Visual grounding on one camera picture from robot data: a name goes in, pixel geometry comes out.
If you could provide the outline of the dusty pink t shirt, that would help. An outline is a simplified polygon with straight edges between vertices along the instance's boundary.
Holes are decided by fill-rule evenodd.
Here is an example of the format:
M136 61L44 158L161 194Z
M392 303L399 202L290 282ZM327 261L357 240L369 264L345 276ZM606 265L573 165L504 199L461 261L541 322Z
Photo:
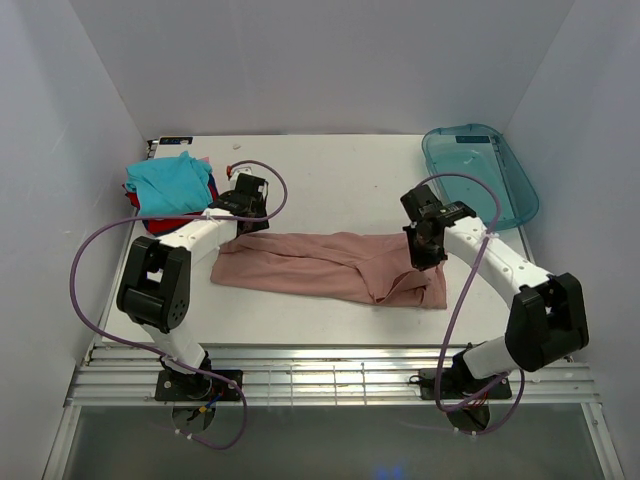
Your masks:
M415 269L402 233L243 235L221 247L210 281L374 306L447 308L443 268Z

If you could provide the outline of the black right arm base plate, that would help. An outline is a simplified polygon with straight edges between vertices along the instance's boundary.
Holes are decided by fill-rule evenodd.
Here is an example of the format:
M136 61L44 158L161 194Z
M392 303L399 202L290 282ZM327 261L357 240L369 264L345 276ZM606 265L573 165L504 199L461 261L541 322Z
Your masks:
M436 369L420 369L417 374L409 377L408 383L417 385L420 390L420 398L422 400L435 399L435 380ZM482 388L486 387L493 377L471 381L464 383L462 380L454 380L447 372L442 374L441 379L441 398L443 400L462 400L471 396ZM512 390L508 379L503 379L486 392L486 398L489 400L507 400L512 398Z

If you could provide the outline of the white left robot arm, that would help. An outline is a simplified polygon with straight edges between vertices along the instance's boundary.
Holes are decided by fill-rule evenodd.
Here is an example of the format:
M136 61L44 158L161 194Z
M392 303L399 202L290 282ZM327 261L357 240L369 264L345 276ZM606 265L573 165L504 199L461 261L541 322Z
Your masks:
M203 396L210 383L190 369L208 369L210 361L186 324L192 267L238 236L269 227L268 182L240 168L231 174L230 185L203 211L203 220L156 239L135 239L116 297L118 309L163 352L161 363L171 384L194 398Z

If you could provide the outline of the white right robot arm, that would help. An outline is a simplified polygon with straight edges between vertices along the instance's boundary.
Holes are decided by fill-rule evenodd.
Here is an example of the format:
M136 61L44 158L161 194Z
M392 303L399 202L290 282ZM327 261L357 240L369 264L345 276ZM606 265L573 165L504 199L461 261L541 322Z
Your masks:
M401 204L410 220L404 231L415 269L431 269L453 254L509 309L502 336L467 347L450 367L437 367L430 380L434 394L485 392L504 374L536 372L588 345L583 289L575 276L534 265L489 232L465 203L443 204L427 185L404 194Z

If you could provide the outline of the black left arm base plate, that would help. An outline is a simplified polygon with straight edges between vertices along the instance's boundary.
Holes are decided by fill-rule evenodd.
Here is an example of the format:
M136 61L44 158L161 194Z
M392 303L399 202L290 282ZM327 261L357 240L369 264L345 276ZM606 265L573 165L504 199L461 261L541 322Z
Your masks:
M236 386L231 388L225 381L212 379L201 374L183 374L169 370L159 373L154 399L160 402L208 402L219 398L220 401L239 401L238 388L242 386L241 370L215 370L216 375L224 376Z

